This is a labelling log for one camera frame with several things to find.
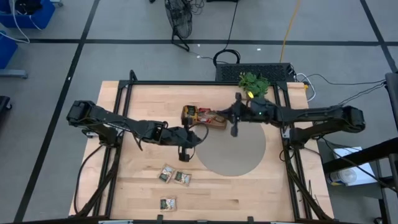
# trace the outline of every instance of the gray circular mat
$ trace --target gray circular mat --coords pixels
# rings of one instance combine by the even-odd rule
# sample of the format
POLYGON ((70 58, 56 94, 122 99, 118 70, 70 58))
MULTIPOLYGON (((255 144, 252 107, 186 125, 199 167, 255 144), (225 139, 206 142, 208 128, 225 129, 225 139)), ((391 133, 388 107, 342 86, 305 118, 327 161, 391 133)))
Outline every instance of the gray circular mat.
MULTIPOLYGON (((266 137, 260 124, 239 123, 236 138, 230 134, 231 126, 228 123, 225 130, 209 128, 209 135, 196 147, 196 154, 209 170, 217 174, 247 174, 261 162, 266 151, 266 137)), ((205 135, 206 128, 198 125, 195 132, 200 138, 205 135)))

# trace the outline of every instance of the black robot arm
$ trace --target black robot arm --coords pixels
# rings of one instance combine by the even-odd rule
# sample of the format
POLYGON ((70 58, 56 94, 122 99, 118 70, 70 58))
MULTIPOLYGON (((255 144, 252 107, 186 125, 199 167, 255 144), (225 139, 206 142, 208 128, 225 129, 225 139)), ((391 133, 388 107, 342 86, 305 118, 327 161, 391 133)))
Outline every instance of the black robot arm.
POLYGON ((295 122, 315 121, 309 128, 287 129, 284 137, 289 140, 289 145, 301 149, 311 138, 318 138, 325 134, 337 131, 358 133, 365 129, 363 112, 352 106, 330 106, 327 108, 293 110, 277 106, 265 98, 254 98, 246 105, 242 103, 242 96, 236 93, 236 102, 228 109, 219 111, 218 114, 228 119, 233 127, 231 135, 238 135, 238 122, 271 124, 284 128, 295 122))
POLYGON ((94 132, 99 143, 116 147, 120 131, 133 134, 139 148, 141 141, 160 146, 179 146, 193 148, 201 142, 193 131, 181 127, 167 127, 167 122, 129 119, 109 112, 92 101, 75 101, 67 116, 69 125, 83 128, 83 133, 94 132))

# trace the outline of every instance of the fan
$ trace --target fan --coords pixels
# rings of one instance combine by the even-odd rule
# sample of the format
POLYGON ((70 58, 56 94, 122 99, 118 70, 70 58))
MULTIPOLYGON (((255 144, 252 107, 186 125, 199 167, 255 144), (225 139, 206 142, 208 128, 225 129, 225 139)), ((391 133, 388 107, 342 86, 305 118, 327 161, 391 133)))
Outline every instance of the fan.
POLYGON ((165 0, 165 6, 167 17, 173 29, 172 44, 188 52, 189 46, 183 39, 186 39, 192 33, 191 5, 187 0, 165 0), (174 36, 177 36, 184 46, 175 43, 174 36))

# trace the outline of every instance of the yellow cable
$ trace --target yellow cable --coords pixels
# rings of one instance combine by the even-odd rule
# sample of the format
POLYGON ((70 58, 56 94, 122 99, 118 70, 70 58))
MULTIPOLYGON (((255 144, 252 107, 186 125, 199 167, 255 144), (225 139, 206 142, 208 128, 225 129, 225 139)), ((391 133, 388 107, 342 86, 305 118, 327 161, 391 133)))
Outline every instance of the yellow cable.
POLYGON ((284 58, 286 39, 287 39, 287 36, 289 35, 290 29, 292 28, 294 17, 296 17, 297 11, 299 10, 300 2, 301 2, 301 0, 297 0, 296 7, 294 8, 293 16, 290 19, 289 28, 287 28, 286 35, 284 38, 284 43, 282 45, 282 52, 280 53, 279 63, 282 63, 282 59, 284 58))

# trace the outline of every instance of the wooden table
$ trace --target wooden table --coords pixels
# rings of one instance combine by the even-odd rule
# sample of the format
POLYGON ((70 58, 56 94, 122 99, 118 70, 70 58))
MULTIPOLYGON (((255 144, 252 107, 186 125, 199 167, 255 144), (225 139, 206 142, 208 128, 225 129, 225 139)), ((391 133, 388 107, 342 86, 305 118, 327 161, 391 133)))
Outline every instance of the wooden table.
MULTIPOLYGON (((118 82, 103 82, 97 105, 112 111, 117 86, 118 82)), ((303 83, 288 83, 288 88, 292 108, 308 108, 303 83)), ((183 105, 222 110, 231 106, 237 91, 240 91, 237 86, 134 85, 128 117, 168 121, 170 127, 180 126, 183 105)), ((272 88, 266 98, 275 100, 272 88)), ((301 128, 309 125, 311 123, 296 124, 301 128)), ((143 143, 144 151, 140 151, 132 135, 126 133, 111 218, 154 220, 158 214, 163 214, 165 220, 245 221, 248 216, 253 216, 255 221, 294 221, 286 167, 279 160, 279 152, 282 150, 280 131, 271 125, 261 126, 267 141, 264 157, 254 170, 237 177, 226 177, 208 170, 197 156, 188 163, 180 162, 176 147, 143 143), (190 186, 165 184, 158 180, 157 174, 165 163, 191 173, 190 186), (159 200, 168 195, 177 196, 177 211, 161 213, 159 200)), ((89 139, 84 158, 97 147, 98 139, 89 139)), ((318 151, 313 140, 306 147, 318 151)), ((98 186, 103 156, 104 149, 95 154, 83 169, 78 193, 79 209, 98 186)), ((301 150, 301 158, 305 178, 311 180, 314 198, 316 196, 325 213, 333 217, 319 156, 301 150)), ((100 214, 104 212, 107 192, 105 190, 103 194, 100 214)), ((301 217, 304 218, 302 202, 299 202, 299 207, 301 217)))

